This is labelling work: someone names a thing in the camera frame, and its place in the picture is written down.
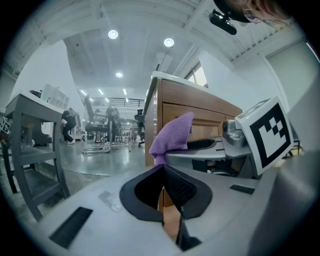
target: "purple cloth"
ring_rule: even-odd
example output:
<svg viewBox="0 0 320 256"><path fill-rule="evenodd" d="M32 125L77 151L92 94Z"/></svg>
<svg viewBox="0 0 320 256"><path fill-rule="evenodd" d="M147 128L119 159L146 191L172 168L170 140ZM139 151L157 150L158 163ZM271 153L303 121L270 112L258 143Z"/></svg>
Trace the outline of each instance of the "purple cloth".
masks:
<svg viewBox="0 0 320 256"><path fill-rule="evenodd" d="M187 139L190 134L194 113L186 113L168 122L155 137L149 153L155 159L156 165L166 165L165 153L171 150L187 149Z"/></svg>

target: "white ceiling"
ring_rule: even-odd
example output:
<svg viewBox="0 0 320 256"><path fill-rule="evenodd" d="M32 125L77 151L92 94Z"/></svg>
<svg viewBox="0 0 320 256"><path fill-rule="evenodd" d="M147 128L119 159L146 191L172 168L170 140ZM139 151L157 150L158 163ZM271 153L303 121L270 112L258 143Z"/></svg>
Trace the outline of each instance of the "white ceiling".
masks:
<svg viewBox="0 0 320 256"><path fill-rule="evenodd" d="M74 82L93 98L101 96L97 88L108 97L124 97L122 88L126 88L128 98L144 99L156 68L157 53L173 57L166 70L173 74L193 45L165 29L141 27L139 21L132 19L123 19L115 29L119 36L114 40L108 37L109 28L86 31L64 40ZM174 38L173 47L164 45L168 37ZM116 77L116 72L123 77Z"/></svg>
<svg viewBox="0 0 320 256"><path fill-rule="evenodd" d="M182 76L200 50L232 69L235 63L257 53L272 54L302 37L295 24L277 29L264 23L243 27L237 21L232 22L238 31L232 36L209 22L214 8L213 0L48 1L17 35L5 68L16 76L40 44L64 40L79 89L94 98L99 97L97 88L108 97L123 97L126 88L129 98L143 99L157 53L173 57L167 73ZM108 38L111 29L119 32L115 40ZM164 46L167 37L175 40L174 47ZM123 78L115 76L118 71Z"/></svg>

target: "wooden cabinet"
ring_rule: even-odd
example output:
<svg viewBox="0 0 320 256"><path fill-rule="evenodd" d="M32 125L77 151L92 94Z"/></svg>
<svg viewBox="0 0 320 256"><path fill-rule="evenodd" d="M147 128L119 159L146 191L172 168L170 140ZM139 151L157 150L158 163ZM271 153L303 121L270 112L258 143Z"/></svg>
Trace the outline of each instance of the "wooden cabinet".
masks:
<svg viewBox="0 0 320 256"><path fill-rule="evenodd" d="M225 119L234 119L242 110L231 103L206 92L198 85L153 77L147 95L143 115L145 116L145 165L154 165L149 149L163 126L185 113L193 112L189 141L222 135Z"/></svg>

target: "small label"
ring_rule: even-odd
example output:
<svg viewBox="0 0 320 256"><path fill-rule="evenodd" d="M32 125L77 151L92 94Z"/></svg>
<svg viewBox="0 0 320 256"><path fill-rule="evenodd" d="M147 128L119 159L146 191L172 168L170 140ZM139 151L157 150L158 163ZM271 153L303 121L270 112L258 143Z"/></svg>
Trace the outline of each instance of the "small label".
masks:
<svg viewBox="0 0 320 256"><path fill-rule="evenodd" d="M118 212L122 208L122 204L120 202L120 198L118 194L109 193L108 191L104 191L99 195L99 199L104 202L104 204L110 207L111 210Z"/></svg>

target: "concrete floor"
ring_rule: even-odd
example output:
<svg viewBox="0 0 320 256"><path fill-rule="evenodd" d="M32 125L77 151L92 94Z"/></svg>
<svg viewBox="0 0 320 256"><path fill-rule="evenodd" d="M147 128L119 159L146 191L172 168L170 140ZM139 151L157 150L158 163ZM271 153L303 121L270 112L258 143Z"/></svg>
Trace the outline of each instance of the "concrete floor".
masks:
<svg viewBox="0 0 320 256"><path fill-rule="evenodd" d="M73 195L88 184L99 180L107 179L106 176L113 176L124 173L129 170L141 169L145 167L145 147L142 145L134 146L134 149L129 152L126 146L121 146L123 149L114 149L110 153L95 154L84 156L82 154L83 142L77 142L73 145L61 143L61 163L66 184ZM44 162L36 165L37 171L52 178L52 165L50 162ZM13 209L19 220L27 224L36 224L36 220L30 213L25 201L20 193L16 178L14 177L15 185L18 193L13 194L6 175L4 161L0 157L0 187L7 198L8 203ZM62 194L56 194L48 199L45 203L39 205L39 210L42 215L50 212L51 208L64 200Z"/></svg>
<svg viewBox="0 0 320 256"><path fill-rule="evenodd" d="M128 170L140 170L146 166L145 163L145 145L133 144L133 150L129 152L126 144L112 146L109 153L98 153L92 155L83 155L82 149L85 143L77 141L75 144L60 144L61 164L64 170L89 174L113 176L122 174Z"/></svg>

